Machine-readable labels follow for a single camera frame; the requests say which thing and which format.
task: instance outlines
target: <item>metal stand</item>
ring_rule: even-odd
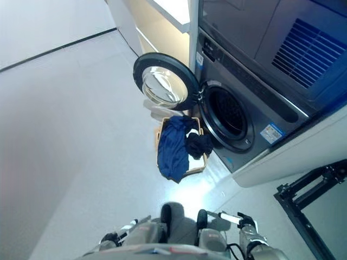
[[[274,195],[317,259],[325,260],[335,258],[310,221],[301,211],[336,184],[342,183],[346,175],[347,160],[338,161],[317,168],[292,184],[279,186],[277,188],[278,193]],[[323,180],[319,184],[293,200],[298,191],[302,190],[319,177],[323,177]]]

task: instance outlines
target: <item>white shelf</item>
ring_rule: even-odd
[[[144,52],[161,52],[189,65],[189,34],[179,32],[167,19],[144,24],[137,28]],[[158,37],[158,32],[165,32]]]
[[[189,31],[189,0],[147,0],[147,2],[160,12],[181,33]]]

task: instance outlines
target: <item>blue cloth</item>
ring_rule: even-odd
[[[185,149],[185,124],[183,116],[172,116],[162,130],[158,145],[158,167],[163,176],[180,181],[189,169]]]

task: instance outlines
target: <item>blue sticker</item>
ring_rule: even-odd
[[[285,135],[285,133],[274,123],[267,125],[264,130],[260,132],[260,134],[270,144],[273,144]]]
[[[203,68],[203,64],[204,64],[204,57],[196,52],[196,58],[195,58],[195,63],[196,63],[196,66],[199,68],[199,69],[202,69]]]
[[[232,158],[227,157],[227,156],[223,156],[223,159],[226,159],[226,161],[224,160],[224,163],[228,166],[229,170],[233,170],[234,164],[233,164]]]

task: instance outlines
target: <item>white wall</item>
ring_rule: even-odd
[[[104,0],[1,0],[0,69],[114,26]]]
[[[108,6],[112,17],[117,24],[117,28],[123,35],[129,46],[140,56],[143,54],[136,24],[129,8],[129,1],[126,0],[108,0]]]

